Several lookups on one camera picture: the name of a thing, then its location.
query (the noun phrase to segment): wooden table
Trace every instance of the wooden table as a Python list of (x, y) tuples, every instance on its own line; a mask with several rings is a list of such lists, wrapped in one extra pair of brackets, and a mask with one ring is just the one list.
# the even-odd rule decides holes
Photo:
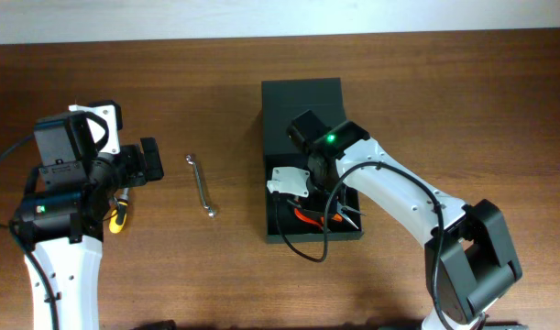
[[(37, 118), (103, 99), (122, 105), (123, 144), (159, 142), (165, 178), (133, 190), (123, 233), (105, 232), (101, 327), (386, 324), (430, 312), (423, 250), (365, 197), (366, 234), (331, 243), (323, 264), (264, 241), (260, 83), (321, 77), (341, 77), (348, 117), (400, 163), (503, 211), (524, 277), (490, 320), (560, 329), (560, 29), (0, 46), (0, 152)], [(1, 165), (0, 221), (38, 162), (31, 143)], [(31, 326), (27, 269), (0, 231), (0, 329)]]

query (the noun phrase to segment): wrench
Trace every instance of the wrench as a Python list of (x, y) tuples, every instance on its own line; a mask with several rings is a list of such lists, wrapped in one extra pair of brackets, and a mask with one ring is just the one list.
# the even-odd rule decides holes
[(198, 184), (198, 192), (200, 193), (200, 199), (203, 201), (203, 208), (206, 209), (208, 216), (214, 218), (215, 211), (212, 207), (208, 206), (206, 199), (204, 199), (203, 184), (200, 181), (200, 172), (198, 171), (198, 165), (196, 164), (196, 159), (192, 155), (186, 155), (186, 161), (188, 164), (193, 165), (194, 174), (196, 175), (196, 182)]

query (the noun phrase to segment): white wall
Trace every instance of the white wall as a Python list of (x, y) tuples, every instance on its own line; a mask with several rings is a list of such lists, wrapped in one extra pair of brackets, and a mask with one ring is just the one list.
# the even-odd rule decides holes
[(0, 0), (0, 44), (560, 27), (560, 0)]

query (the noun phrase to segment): black box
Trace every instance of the black box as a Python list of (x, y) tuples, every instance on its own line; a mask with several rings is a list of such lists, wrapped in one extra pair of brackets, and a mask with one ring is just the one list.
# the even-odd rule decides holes
[[(328, 127), (336, 127), (346, 121), (341, 80), (339, 78), (262, 82), (263, 139), (266, 182), (271, 180), (275, 167), (292, 166), (303, 169), (307, 156), (302, 154), (288, 138), (286, 129), (292, 119), (307, 110), (312, 110)], [(266, 191), (266, 221), (268, 243), (282, 243), (276, 227), (276, 207), (271, 193)], [(346, 205), (359, 209), (357, 191), (346, 189)], [(279, 207), (281, 229), (290, 242), (320, 242), (323, 234), (300, 221), (288, 207)], [(360, 216), (348, 214), (359, 227), (348, 222), (331, 221), (329, 240), (354, 240), (363, 236)]]

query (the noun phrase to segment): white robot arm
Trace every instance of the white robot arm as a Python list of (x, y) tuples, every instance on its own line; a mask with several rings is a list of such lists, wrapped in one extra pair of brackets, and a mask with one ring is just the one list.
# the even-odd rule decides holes
[[(306, 187), (308, 197), (328, 192), (332, 197), (344, 184), (386, 210), (424, 247), (427, 288), (435, 308), (423, 330), (472, 329), (522, 277), (510, 232), (493, 203), (483, 200), (471, 206), (436, 189), (353, 122), (330, 129), (307, 111), (292, 121), (288, 136), (308, 156), (310, 175), (284, 179), (291, 182), (269, 181), (272, 193), (285, 193), (277, 187), (297, 186)], [(461, 245), (464, 239), (473, 241), (467, 250)]]
[[(118, 104), (70, 110), (36, 123), (42, 163), (30, 173), (9, 226), (26, 255), (36, 330), (99, 328), (98, 271), (109, 200), (118, 189), (163, 177), (154, 138), (142, 138), (142, 148), (119, 145)], [(43, 192), (36, 192), (39, 175)], [(118, 206), (117, 222), (125, 210)]]

